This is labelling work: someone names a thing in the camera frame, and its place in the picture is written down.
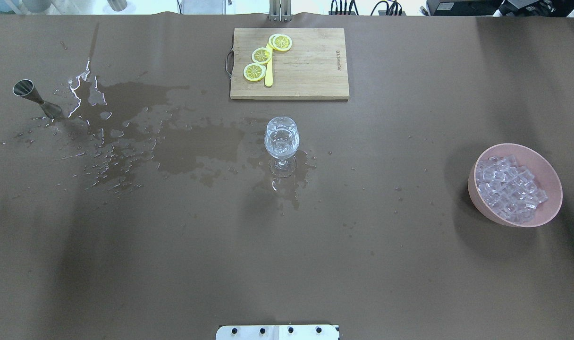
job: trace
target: ice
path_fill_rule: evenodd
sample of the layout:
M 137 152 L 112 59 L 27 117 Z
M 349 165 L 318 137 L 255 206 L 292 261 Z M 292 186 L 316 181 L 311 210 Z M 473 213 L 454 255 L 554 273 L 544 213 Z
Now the ice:
M 548 200 L 526 166 L 518 166 L 513 155 L 490 157 L 478 162 L 475 181 L 478 192 L 498 216 L 514 223 L 530 222 L 535 209 Z

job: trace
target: wooden cutting board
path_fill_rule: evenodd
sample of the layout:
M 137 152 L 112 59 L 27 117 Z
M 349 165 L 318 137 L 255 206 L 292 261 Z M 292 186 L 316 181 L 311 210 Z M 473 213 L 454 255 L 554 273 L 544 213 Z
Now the wooden cutting board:
M 287 34 L 293 46 L 273 51 L 274 84 L 250 82 L 243 69 L 251 53 L 266 47 L 274 33 Z M 235 28 L 232 99 L 349 99 L 346 39 L 343 28 Z

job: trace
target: pink bowl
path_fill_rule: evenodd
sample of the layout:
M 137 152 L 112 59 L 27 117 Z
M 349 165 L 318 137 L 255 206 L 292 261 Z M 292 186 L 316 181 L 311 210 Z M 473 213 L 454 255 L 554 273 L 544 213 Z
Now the pink bowl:
M 505 157 L 508 155 L 514 155 L 516 157 L 518 166 L 526 165 L 532 174 L 535 175 L 535 183 L 537 186 L 543 189 L 549 197 L 546 202 L 541 203 L 537 207 L 535 218 L 530 222 L 518 224 L 499 217 L 499 215 L 496 215 L 496 213 L 490 210 L 490 207 L 482 200 L 480 193 L 478 192 L 478 185 L 475 181 L 475 171 L 478 166 L 478 162 L 487 160 L 492 156 Z M 470 197 L 474 206 L 482 213 L 482 215 L 485 215 L 491 221 L 503 224 L 504 226 L 527 228 L 542 226 L 551 221 L 555 215 L 557 215 L 560 207 L 562 206 L 562 183 L 559 181 L 559 177 L 551 164 L 536 151 L 518 144 L 497 144 L 486 149 L 486 151 L 478 157 L 472 167 L 470 177 L 468 178 L 468 192 L 470 192 Z

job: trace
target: jigger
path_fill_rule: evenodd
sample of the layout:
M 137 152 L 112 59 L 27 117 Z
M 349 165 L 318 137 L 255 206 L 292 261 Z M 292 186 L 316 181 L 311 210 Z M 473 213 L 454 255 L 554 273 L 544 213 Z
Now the jigger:
M 33 82 L 29 79 L 23 79 L 16 83 L 13 92 L 18 97 L 38 103 L 39 107 L 42 108 L 43 113 L 45 113 L 48 118 L 63 118 L 60 106 L 44 101 L 37 92 Z

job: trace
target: metal clamp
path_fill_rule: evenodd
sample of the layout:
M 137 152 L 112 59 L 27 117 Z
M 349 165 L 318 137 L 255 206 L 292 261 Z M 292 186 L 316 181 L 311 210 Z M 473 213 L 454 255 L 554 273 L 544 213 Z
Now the metal clamp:
M 291 0 L 270 0 L 268 20 L 291 21 Z
M 231 47 L 230 51 L 228 52 L 228 54 L 226 55 L 226 61 L 224 62 L 224 69 L 226 70 L 226 73 L 228 73 L 228 78 L 229 79 L 233 79 L 233 67 L 230 68 L 230 71 L 228 70 L 228 57 L 230 55 L 233 55 L 233 67 L 235 67 L 235 50 Z

